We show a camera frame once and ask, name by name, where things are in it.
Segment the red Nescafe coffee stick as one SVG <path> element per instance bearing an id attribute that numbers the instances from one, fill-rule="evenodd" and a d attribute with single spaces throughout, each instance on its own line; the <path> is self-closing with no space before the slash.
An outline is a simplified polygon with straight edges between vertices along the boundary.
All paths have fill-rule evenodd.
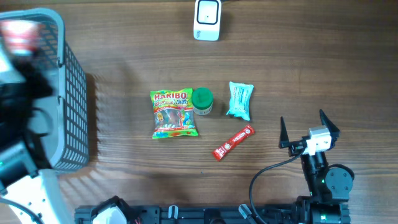
<path id="1" fill-rule="evenodd" d="M 242 130 L 236 133 L 224 144 L 215 149 L 212 152 L 213 157 L 217 161 L 222 160 L 222 158 L 224 158 L 230 151 L 232 151 L 236 146 L 241 144 L 245 139 L 247 139 L 249 136 L 252 136 L 254 133 L 255 130 L 253 129 L 253 127 L 250 124 L 246 125 Z"/>

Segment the white barcode scanner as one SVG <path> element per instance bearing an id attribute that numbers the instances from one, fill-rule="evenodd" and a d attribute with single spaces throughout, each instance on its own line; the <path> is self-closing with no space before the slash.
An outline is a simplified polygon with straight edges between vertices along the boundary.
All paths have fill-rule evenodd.
<path id="1" fill-rule="evenodd" d="M 221 25 L 220 0 L 196 0 L 193 20 L 193 37 L 202 41 L 217 41 Z"/>

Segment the Haribo gummy candy bag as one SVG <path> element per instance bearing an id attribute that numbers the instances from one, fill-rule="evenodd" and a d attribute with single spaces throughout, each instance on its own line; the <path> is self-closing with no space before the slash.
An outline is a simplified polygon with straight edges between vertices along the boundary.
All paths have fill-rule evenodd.
<path id="1" fill-rule="evenodd" d="M 192 88 L 150 92 L 154 110 L 153 139 L 198 136 L 193 117 Z"/>

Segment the grey plastic shopping basket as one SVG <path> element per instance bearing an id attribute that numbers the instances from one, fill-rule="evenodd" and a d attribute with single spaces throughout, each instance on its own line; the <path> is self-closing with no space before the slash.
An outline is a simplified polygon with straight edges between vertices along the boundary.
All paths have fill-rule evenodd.
<path id="1" fill-rule="evenodd" d="M 41 141 L 53 168 L 72 173 L 87 165 L 88 108 L 86 75 L 65 38 L 65 24 L 58 12 L 48 8 L 1 13 L 1 20 L 39 22 L 40 52 L 35 67 L 53 88 L 52 95 L 35 100 L 30 128 Z"/>

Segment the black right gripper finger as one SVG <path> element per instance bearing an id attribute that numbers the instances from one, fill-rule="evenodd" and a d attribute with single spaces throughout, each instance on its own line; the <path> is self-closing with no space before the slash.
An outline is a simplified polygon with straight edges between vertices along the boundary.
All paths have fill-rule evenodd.
<path id="1" fill-rule="evenodd" d="M 280 117 L 280 136 L 279 136 L 279 148 L 290 147 L 289 136 L 287 133 L 287 128 L 285 126 L 284 117 Z"/>
<path id="2" fill-rule="evenodd" d="M 329 118 L 322 109 L 319 110 L 319 113 L 320 113 L 321 123 L 322 125 L 325 125 L 328 128 L 331 137 L 339 137 L 340 129 L 332 121 L 329 120 Z"/>

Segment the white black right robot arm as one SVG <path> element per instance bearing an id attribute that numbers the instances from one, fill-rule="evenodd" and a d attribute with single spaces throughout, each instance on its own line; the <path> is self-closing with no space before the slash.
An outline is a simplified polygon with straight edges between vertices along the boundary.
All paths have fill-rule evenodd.
<path id="1" fill-rule="evenodd" d="M 291 223 L 349 224 L 348 201 L 353 188 L 354 172 L 342 164 L 330 165 L 326 152 L 335 147 L 340 129 L 319 111 L 321 126 L 310 128 L 298 141 L 290 141 L 284 119 L 280 119 L 279 147 L 287 148 L 290 157 L 299 157 L 310 195 L 299 196 L 293 203 Z"/>

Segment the green lid small jar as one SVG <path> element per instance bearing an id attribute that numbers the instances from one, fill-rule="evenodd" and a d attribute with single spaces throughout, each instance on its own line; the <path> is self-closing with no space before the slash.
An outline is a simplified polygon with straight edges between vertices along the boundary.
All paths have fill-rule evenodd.
<path id="1" fill-rule="evenodd" d="M 209 114 L 213 108 L 213 94 L 208 88 L 197 88 L 192 93 L 193 111 L 197 115 Z"/>

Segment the light blue tissue pack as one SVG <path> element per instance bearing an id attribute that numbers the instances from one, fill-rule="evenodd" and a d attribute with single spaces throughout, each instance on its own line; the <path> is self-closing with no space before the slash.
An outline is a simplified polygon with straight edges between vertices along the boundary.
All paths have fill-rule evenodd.
<path id="1" fill-rule="evenodd" d="M 229 100 L 229 110 L 226 114 L 250 121 L 249 101 L 254 90 L 254 85 L 230 82 L 229 89 L 231 98 Z"/>

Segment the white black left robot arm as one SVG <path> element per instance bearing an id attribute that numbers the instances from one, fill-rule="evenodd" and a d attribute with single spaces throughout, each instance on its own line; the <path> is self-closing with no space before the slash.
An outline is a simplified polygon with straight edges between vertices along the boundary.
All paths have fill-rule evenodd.
<path id="1" fill-rule="evenodd" d="M 58 178 L 41 137 L 29 128 L 36 99 L 52 89 L 41 72 L 24 72 L 1 56 L 1 202 L 20 210 L 29 223 L 131 223 L 131 207 L 114 196 L 96 207 L 81 207 L 72 217 L 60 196 Z"/>

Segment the black aluminium mounting rail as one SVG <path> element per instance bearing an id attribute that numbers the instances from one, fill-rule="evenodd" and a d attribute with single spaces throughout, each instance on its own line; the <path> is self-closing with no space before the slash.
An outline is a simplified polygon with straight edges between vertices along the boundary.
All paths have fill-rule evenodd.
<path id="1" fill-rule="evenodd" d="M 131 206 L 122 208 L 128 223 L 324 223 L 350 224 L 347 205 L 278 204 L 257 208 L 258 214 L 244 214 L 238 207 L 160 207 Z"/>

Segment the small red white box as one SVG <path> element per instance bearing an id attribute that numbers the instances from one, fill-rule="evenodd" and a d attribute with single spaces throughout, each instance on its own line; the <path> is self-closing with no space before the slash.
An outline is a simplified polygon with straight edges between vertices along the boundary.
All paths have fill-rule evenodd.
<path id="1" fill-rule="evenodd" d="M 8 51 L 18 57 L 31 57 L 38 51 L 41 24 L 27 20 L 1 22 L 1 34 Z"/>

